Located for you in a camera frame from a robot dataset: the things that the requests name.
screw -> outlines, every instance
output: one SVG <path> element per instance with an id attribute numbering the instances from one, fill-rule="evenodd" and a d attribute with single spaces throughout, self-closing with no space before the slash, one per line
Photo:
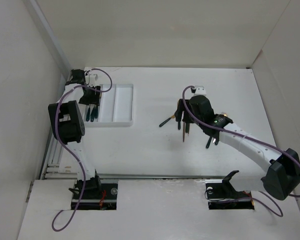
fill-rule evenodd
<path id="1" fill-rule="evenodd" d="M 206 192 L 207 192 L 208 194 L 213 194 L 213 193 L 214 193 L 214 189 L 213 189 L 211 186 L 208 186 L 208 187 L 206 188 Z"/>
<path id="2" fill-rule="evenodd" d="M 117 193 L 118 193 L 118 189 L 116 189 L 115 187 L 111 189 L 112 195 L 117 195 Z"/>

white table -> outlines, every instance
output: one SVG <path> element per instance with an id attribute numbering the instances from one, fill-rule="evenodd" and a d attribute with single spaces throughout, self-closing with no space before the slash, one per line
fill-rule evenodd
<path id="1" fill-rule="evenodd" d="M 80 210 L 70 225 L 53 232 L 59 210 L 70 209 L 73 180 L 36 180 L 18 240 L 300 240 L 294 198 L 280 201 L 284 216 L 255 202 L 255 210 L 209 210 L 205 185 L 196 180 L 121 180 L 117 210 Z M 275 211 L 262 194 L 252 195 Z M 55 221 L 57 229 L 72 211 Z"/>
<path id="2" fill-rule="evenodd" d="M 205 149 L 208 136 L 192 124 L 182 141 L 174 119 L 177 101 L 188 85 L 203 85 L 216 113 L 226 112 L 255 137 L 274 144 L 266 112 L 251 69 L 103 67 L 114 83 L 134 84 L 131 127 L 86 128 L 86 153 L 99 174 L 151 176 L 264 176 L 252 160 L 220 143 Z M 108 83 L 100 73 L 99 83 Z M 61 161 L 71 163 L 64 151 Z"/>

white panel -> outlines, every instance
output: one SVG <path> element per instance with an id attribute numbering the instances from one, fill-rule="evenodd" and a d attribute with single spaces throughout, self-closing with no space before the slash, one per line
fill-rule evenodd
<path id="1" fill-rule="evenodd" d="M 255 210 L 208 210 L 205 185 L 195 180 L 119 181 L 117 210 L 77 211 L 65 230 L 53 232 L 51 222 L 58 212 L 54 206 L 64 203 L 60 201 L 64 189 L 73 181 L 64 181 L 63 186 L 41 182 L 34 188 L 47 204 L 42 208 L 41 201 L 30 198 L 18 240 L 95 240 L 96 236 L 102 240 L 300 240 L 300 212 L 294 198 L 278 202 L 282 218 L 258 202 Z M 252 195 L 274 207 L 262 194 Z M 61 213 L 55 227 L 63 227 L 71 214 Z"/>
<path id="2" fill-rule="evenodd" d="M 60 77 L 24 3 L 0 0 L 0 240 L 18 237 Z"/>
<path id="3" fill-rule="evenodd" d="M 37 0 L 73 67 L 247 67 L 289 0 Z"/>
<path id="4" fill-rule="evenodd" d="M 260 179 L 264 172 L 234 148 L 220 143 L 207 150 L 209 137 L 191 125 L 182 141 L 172 116 L 183 89 L 203 85 L 216 113 L 227 112 L 242 129 L 274 144 L 258 87 L 250 69 L 104 67 L 113 83 L 134 87 L 134 123 L 131 127 L 86 128 L 84 146 L 87 157 L 99 174 L 238 176 Z M 99 74 L 100 84 L 108 83 Z M 189 90 L 186 97 L 191 97 Z M 73 162 L 63 151 L 61 161 Z"/>
<path id="5" fill-rule="evenodd" d="M 253 72 L 277 143 L 300 157 L 300 0 L 289 3 Z"/>

white tray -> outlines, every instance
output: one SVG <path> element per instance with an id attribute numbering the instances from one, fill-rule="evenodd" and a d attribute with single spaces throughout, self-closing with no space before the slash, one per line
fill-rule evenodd
<path id="1" fill-rule="evenodd" d="M 110 84 L 101 84 L 106 90 Z M 82 116 L 86 127 L 130 127 L 133 120 L 134 85 L 113 84 L 112 89 L 101 94 L 98 118 L 93 122 L 86 121 L 89 106 Z"/>

white wall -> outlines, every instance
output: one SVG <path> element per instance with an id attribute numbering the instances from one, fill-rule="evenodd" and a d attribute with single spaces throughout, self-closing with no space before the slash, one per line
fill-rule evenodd
<path id="1" fill-rule="evenodd" d="M 277 145 L 300 157 L 300 0 L 291 0 L 252 69 Z"/>
<path id="2" fill-rule="evenodd" d="M 60 78 L 22 0 L 0 0 L 0 240 L 18 236 Z"/>
<path id="3" fill-rule="evenodd" d="M 37 0 L 75 68 L 247 67 L 289 0 Z"/>

